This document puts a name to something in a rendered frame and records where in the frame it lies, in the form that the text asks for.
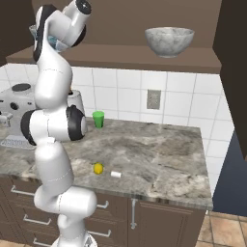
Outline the grey marble bowl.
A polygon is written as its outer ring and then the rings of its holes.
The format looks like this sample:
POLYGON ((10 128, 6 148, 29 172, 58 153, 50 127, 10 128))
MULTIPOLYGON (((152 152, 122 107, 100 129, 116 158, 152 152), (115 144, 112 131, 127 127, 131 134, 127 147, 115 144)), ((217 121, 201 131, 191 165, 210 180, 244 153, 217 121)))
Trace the grey marble bowl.
POLYGON ((145 31, 148 47, 159 57, 174 58, 192 42, 195 32, 187 28, 155 27, 145 31))

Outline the clear bluish glass bowl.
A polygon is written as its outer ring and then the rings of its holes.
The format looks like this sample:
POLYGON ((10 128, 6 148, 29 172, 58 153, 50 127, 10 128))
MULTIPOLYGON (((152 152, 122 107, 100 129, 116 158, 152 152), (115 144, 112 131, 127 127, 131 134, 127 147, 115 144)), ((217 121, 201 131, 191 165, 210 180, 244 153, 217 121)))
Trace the clear bluish glass bowl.
MULTIPOLYGON (((37 29, 35 25, 31 25, 29 27, 30 33, 32 34, 34 40, 37 39, 37 29)), ((55 49, 57 52, 62 52, 66 50, 68 47, 65 44, 62 44, 59 42, 56 38, 49 36, 48 42, 52 46, 53 49, 55 49)))

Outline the green cup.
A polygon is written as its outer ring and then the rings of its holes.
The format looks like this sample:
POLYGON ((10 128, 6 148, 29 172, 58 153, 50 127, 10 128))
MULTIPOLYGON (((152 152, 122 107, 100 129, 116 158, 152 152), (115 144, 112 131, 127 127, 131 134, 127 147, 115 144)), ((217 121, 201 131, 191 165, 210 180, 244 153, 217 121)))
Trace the green cup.
POLYGON ((93 113, 93 119, 96 128, 102 128, 104 123, 104 113, 102 111, 95 111, 93 113))

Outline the white kettle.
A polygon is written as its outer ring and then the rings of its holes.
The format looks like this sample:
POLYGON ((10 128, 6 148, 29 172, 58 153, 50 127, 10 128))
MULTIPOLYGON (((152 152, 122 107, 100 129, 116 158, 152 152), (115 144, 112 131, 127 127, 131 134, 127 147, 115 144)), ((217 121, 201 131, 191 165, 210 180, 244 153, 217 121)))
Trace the white kettle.
POLYGON ((68 95, 68 115, 75 112, 81 112, 81 116, 85 116, 81 93, 77 90, 70 90, 68 95))

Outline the brown wooden shelf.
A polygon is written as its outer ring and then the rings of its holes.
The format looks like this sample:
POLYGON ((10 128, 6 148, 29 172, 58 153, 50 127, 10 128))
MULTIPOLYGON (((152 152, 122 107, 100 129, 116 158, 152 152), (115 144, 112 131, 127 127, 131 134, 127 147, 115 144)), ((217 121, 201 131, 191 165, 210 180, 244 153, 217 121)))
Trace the brown wooden shelf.
POLYGON ((219 74, 221 63, 211 48, 186 48, 176 58, 161 58, 147 46, 86 44, 62 52, 73 67, 138 69, 219 74))

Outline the brown drawer front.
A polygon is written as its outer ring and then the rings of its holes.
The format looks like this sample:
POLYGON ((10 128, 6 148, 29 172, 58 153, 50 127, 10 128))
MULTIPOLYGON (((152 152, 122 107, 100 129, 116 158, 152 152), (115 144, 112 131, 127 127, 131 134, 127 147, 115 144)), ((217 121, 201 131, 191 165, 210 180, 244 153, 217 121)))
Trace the brown drawer front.
POLYGON ((127 198, 113 196, 108 194, 96 193, 97 204, 103 205, 105 201, 109 202, 109 206, 104 208, 96 207, 96 211, 93 214, 95 218, 125 221, 127 219, 127 198))
POLYGON ((56 238, 59 235, 56 214, 48 213, 42 210, 40 210, 40 212, 35 212, 33 209, 30 209, 27 206, 14 206, 10 204, 10 207, 14 213, 15 219, 23 230, 30 231, 32 233, 43 233, 44 235, 51 236, 53 238, 56 238), (23 217, 25 214, 27 214, 31 219, 44 222, 51 218, 52 222, 49 226, 24 222, 23 217))
POLYGON ((111 230, 110 237, 93 235, 98 247, 127 247, 127 221, 115 221, 98 218, 85 219, 85 227, 88 231, 107 233, 111 230))
POLYGON ((40 212, 34 205, 34 197, 15 194, 11 189, 15 185, 17 190, 35 193, 40 186, 36 182, 20 179, 0 178, 0 200, 9 202, 14 206, 27 206, 35 212, 40 212))

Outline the grey coffee machine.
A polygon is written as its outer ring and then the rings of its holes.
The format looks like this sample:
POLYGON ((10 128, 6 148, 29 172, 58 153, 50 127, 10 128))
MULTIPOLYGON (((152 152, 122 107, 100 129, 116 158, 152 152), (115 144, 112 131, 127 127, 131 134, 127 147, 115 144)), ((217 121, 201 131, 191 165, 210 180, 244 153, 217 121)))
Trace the grey coffee machine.
POLYGON ((30 110, 35 110, 34 86, 29 83, 19 83, 0 93, 0 123, 8 129, 9 135, 0 142, 8 148, 33 150, 20 129, 22 116, 30 110))

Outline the brown cupboard door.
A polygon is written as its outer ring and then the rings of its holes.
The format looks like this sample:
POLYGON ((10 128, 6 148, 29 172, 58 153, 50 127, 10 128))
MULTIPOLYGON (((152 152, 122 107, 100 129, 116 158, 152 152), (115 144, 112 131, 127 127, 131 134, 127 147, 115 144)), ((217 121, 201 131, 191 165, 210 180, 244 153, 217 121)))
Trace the brown cupboard door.
POLYGON ((128 247, 195 247, 206 212, 201 209, 156 204, 138 200, 135 230, 130 227, 128 202, 128 247))

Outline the grey wall socket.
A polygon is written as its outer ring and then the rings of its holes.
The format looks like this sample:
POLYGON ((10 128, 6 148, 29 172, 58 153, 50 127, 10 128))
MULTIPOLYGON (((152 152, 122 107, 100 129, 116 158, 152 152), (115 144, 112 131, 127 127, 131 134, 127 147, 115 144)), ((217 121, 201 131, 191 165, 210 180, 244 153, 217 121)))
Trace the grey wall socket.
POLYGON ((147 94, 147 108, 158 110, 160 108, 161 92, 157 90, 148 90, 147 94))

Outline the dark brown wall cupboard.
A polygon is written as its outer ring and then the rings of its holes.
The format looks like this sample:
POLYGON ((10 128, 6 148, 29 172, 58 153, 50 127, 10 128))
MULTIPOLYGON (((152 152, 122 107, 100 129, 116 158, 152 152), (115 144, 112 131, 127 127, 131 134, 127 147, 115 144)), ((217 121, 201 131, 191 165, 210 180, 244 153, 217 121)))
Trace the dark brown wall cupboard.
POLYGON ((9 55, 33 44, 29 27, 34 23, 32 0, 0 0, 0 67, 9 55))
POLYGON ((247 161, 247 0, 222 0, 213 50, 242 156, 247 161))

